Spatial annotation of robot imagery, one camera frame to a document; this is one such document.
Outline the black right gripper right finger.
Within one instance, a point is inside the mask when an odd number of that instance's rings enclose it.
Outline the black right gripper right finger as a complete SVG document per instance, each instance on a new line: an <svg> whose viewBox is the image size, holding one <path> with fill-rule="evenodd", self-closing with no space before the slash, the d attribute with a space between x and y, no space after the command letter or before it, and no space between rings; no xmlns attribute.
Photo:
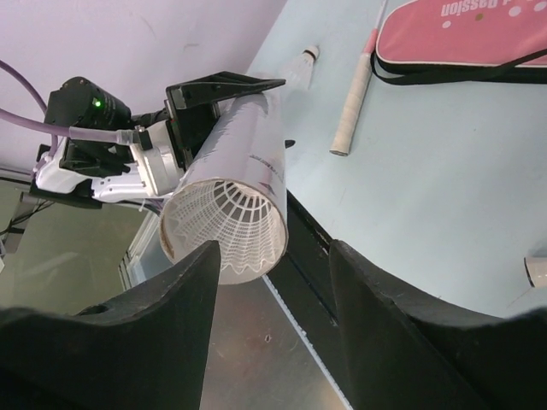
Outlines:
<svg viewBox="0 0 547 410"><path fill-rule="evenodd" d="M442 301L334 241L332 289L355 409L543 409L546 311Z"/></svg>

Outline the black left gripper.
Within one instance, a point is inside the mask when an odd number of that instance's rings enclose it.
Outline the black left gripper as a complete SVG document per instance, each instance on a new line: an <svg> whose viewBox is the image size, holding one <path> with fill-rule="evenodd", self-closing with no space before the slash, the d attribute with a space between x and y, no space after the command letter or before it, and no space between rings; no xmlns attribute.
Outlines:
<svg viewBox="0 0 547 410"><path fill-rule="evenodd" d="M188 167L220 117L218 102L270 91L285 79L259 79L239 73L219 72L166 89L170 116L169 137L179 167ZM285 140L287 149L296 144Z"/></svg>

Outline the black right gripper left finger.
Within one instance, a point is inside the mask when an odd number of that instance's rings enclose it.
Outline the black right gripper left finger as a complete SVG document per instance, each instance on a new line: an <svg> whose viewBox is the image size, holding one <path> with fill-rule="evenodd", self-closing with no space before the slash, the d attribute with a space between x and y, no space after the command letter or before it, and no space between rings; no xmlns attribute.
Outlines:
<svg viewBox="0 0 547 410"><path fill-rule="evenodd" d="M75 315L3 309L2 408L199 408L220 262L208 241Z"/></svg>

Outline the white shuttlecock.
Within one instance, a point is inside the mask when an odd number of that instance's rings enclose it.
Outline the white shuttlecock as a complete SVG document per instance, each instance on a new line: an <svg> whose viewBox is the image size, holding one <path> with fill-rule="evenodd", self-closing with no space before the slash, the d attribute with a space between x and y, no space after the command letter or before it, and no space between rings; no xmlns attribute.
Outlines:
<svg viewBox="0 0 547 410"><path fill-rule="evenodd" d="M285 66L286 83L290 87L307 90L320 53L320 48L317 45L310 45L289 61Z"/></svg>
<svg viewBox="0 0 547 410"><path fill-rule="evenodd" d="M242 284L271 271L285 252L285 220L260 191L210 179L182 187L162 211L160 238L170 261L207 241L221 250L219 284Z"/></svg>

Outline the white shuttlecock tube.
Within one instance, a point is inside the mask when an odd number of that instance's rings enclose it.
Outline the white shuttlecock tube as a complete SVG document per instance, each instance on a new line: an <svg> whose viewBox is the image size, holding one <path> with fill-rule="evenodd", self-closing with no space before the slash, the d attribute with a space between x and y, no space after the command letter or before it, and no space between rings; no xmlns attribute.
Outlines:
<svg viewBox="0 0 547 410"><path fill-rule="evenodd" d="M233 101L166 202L159 235L172 263L218 242L221 285L250 282L276 266L289 238L278 91Z"/></svg>

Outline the clear tube lid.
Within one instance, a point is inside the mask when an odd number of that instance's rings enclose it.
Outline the clear tube lid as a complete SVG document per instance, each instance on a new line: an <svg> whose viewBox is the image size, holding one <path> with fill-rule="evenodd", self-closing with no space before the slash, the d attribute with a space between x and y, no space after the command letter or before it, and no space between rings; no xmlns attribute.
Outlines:
<svg viewBox="0 0 547 410"><path fill-rule="evenodd" d="M547 286L547 257L528 256L524 258L526 277L533 288Z"/></svg>

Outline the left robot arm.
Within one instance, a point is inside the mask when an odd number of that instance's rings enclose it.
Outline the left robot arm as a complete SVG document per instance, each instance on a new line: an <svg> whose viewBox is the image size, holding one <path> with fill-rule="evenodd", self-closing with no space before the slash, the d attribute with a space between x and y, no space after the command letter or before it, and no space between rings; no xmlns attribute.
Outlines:
<svg viewBox="0 0 547 410"><path fill-rule="evenodd" d="M91 139L62 137L38 150L30 193L77 208L147 203L176 189L221 117L220 105L285 84L219 72L170 85L164 107L134 115L119 98L84 77L50 93L44 122L83 129Z"/></svg>

